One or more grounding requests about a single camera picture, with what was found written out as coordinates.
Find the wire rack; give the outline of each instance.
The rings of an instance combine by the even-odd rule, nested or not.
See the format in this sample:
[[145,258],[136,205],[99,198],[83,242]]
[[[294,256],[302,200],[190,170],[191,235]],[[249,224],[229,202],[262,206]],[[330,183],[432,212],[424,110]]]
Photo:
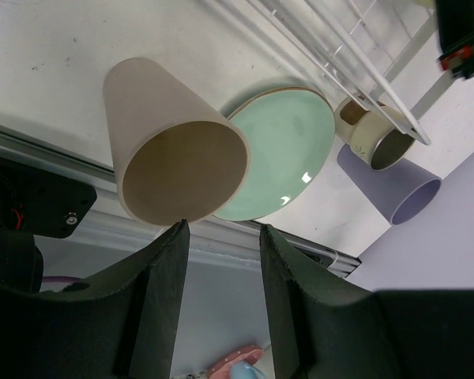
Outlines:
[[[390,82],[435,32],[432,10],[411,0],[246,0],[319,70],[366,110],[423,144],[430,138]],[[403,114],[393,118],[382,96]]]

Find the screw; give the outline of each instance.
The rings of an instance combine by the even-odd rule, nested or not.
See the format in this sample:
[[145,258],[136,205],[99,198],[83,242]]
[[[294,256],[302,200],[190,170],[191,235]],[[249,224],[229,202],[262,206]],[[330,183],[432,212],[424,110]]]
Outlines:
[[75,213],[69,213],[65,216],[65,222],[67,225],[75,225],[77,223],[77,215]]

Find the wall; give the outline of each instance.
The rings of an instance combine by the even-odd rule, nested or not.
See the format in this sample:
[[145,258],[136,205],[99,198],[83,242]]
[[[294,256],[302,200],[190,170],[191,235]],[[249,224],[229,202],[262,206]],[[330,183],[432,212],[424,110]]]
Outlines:
[[474,154],[428,208],[387,231],[360,259],[348,280],[370,290],[474,288]]
[[[45,276],[90,276],[130,253],[36,237]],[[259,266],[190,261],[182,295],[171,374],[205,370],[243,345],[270,345]]]

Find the mint green plate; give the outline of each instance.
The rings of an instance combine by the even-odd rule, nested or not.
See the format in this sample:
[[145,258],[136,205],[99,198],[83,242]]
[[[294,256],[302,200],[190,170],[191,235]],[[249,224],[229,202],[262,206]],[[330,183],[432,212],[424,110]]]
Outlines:
[[253,220],[290,204],[322,169],[335,136],[332,108],[306,88],[262,93],[229,119],[250,145],[250,168],[239,192],[215,213],[223,220]]

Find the purple cup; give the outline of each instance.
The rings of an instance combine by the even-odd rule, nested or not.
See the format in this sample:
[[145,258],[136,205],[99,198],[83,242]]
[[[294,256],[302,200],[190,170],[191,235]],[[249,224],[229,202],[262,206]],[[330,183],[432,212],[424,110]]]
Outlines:
[[384,171],[373,171],[345,145],[337,162],[392,225],[416,216],[441,188],[440,177],[406,159]]

